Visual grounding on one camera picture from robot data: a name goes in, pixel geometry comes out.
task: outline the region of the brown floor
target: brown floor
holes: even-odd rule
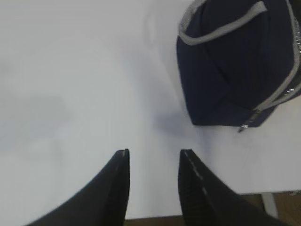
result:
[[[274,194],[279,219],[291,226],[301,226],[301,194]],[[260,195],[244,195],[251,204],[263,210]],[[181,216],[127,220],[124,226],[185,226]]]

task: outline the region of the bag zipper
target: bag zipper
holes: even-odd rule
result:
[[[289,89],[289,85],[292,82],[292,80],[295,78],[298,69],[300,67],[300,56],[301,56],[301,30],[300,30],[300,25],[298,20],[295,18],[294,14],[293,14],[293,9],[290,5],[290,3],[288,2],[288,0],[286,0],[287,6],[288,6],[288,10],[291,16],[291,25],[292,25],[292,32],[294,34],[294,39],[293,39],[293,51],[294,51],[294,66],[291,70],[291,72],[289,73],[289,75],[287,76],[287,78],[284,80],[284,82],[278,87],[278,89],[270,96],[268,97],[266,100],[264,100],[262,103],[260,103],[254,110],[253,110],[253,114],[252,116],[245,121],[244,124],[242,124],[240,126],[240,128],[238,129],[238,133],[241,133],[242,131],[244,131],[245,129],[247,129],[260,115],[260,113],[263,110],[266,110],[270,107],[282,104],[286,101],[288,101],[289,99],[291,99],[300,89],[301,89],[301,83],[299,83],[298,86],[296,86],[294,89]]]

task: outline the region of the fabric bag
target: fabric bag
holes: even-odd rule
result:
[[[301,94],[301,1],[196,0],[177,57],[195,125],[260,126]]]

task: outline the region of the white surface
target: white surface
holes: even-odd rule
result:
[[[181,148],[239,193],[301,189],[301,98],[259,129],[196,128],[175,56],[182,0],[0,0],[0,225],[20,226],[131,154],[127,218],[181,213]]]

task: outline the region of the bag handle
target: bag handle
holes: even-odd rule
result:
[[[211,40],[214,40],[218,37],[221,37],[223,35],[226,35],[239,27],[247,24],[250,22],[252,19],[254,19],[256,16],[259,14],[268,11],[267,8],[265,7],[263,1],[259,1],[255,3],[249,11],[243,15],[241,18],[239,18],[236,21],[233,21],[229,24],[226,24],[224,26],[221,26],[214,30],[213,32],[206,34],[204,36],[198,37],[198,38],[193,38],[185,34],[193,15],[197,11],[197,9],[202,6],[207,0],[195,0],[186,10],[182,20],[180,21],[179,24],[179,37],[183,40],[184,43],[190,46],[198,45],[204,42],[208,42]]]

